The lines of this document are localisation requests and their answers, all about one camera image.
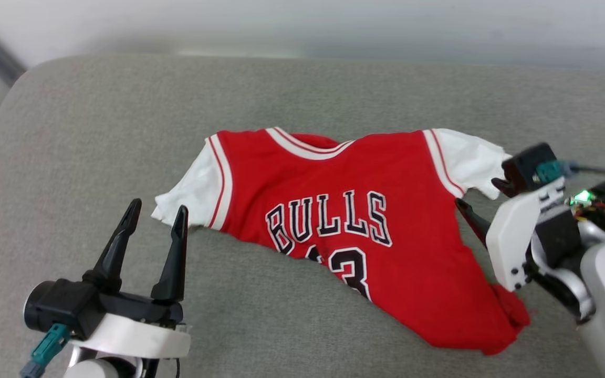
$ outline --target red fabric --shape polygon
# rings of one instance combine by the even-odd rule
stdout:
[[[317,260],[317,251],[329,269],[338,263],[336,277],[435,347],[496,354],[529,325],[523,303],[489,285],[463,245],[454,196],[437,176],[423,132],[366,136],[328,160],[296,156],[266,131],[222,131],[218,138],[233,180],[222,232],[278,250],[293,243],[286,251],[292,258]],[[298,138],[320,148],[338,145],[322,136]],[[365,225],[368,235],[347,232],[348,191],[352,224]],[[375,193],[384,198],[384,208],[379,199],[371,200]],[[327,194],[325,219],[320,194]],[[304,198],[311,201],[311,235],[296,241],[290,203],[299,200],[296,228],[305,236]],[[321,221],[332,225],[334,217],[339,233],[320,235]],[[282,221],[284,232],[273,231]]]

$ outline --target red and white striped trim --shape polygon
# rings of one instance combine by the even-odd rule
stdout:
[[[282,148],[286,149],[286,151],[308,160],[327,160],[334,158],[353,143],[353,141],[347,141],[345,143],[340,143],[331,149],[322,149],[296,139],[294,136],[288,134],[288,132],[283,131],[279,127],[266,129],[266,131],[267,134],[272,137],[272,140],[274,140]]]
[[[466,194],[466,191],[464,191],[463,187],[461,187],[458,182],[455,182],[450,177],[450,174],[447,171],[445,157],[440,148],[439,137],[435,135],[435,130],[424,130],[423,133],[426,138],[431,158],[433,159],[435,171],[437,172],[437,176],[439,177],[442,186],[456,198],[462,198],[464,194]]]
[[[218,201],[216,203],[216,209],[214,209],[214,215],[206,227],[210,227],[215,230],[221,230],[225,223],[225,218],[228,215],[228,208],[230,207],[230,200],[233,196],[233,174],[230,170],[230,164],[228,164],[228,158],[225,156],[221,141],[218,139],[218,135],[214,134],[209,137],[209,144],[214,151],[214,157],[218,161],[218,167],[221,169],[221,193],[218,195]]]

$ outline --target number 3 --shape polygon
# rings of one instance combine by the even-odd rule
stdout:
[[[346,265],[351,265],[351,271],[341,275],[342,280],[352,289],[360,292],[369,301],[370,290],[366,280],[368,271],[366,269],[366,254],[357,247],[336,249],[328,258],[328,268],[333,273],[343,273]]]

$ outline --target white background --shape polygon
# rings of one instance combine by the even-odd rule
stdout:
[[[31,67],[94,52],[605,67],[605,0],[0,0]]]

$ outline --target red jersey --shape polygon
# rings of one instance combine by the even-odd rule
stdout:
[[[221,131],[205,149],[153,217],[173,222],[185,204],[190,223],[317,261],[435,347],[495,354],[528,325],[454,215],[469,187],[497,195],[498,146],[444,129],[336,143],[275,128]]]

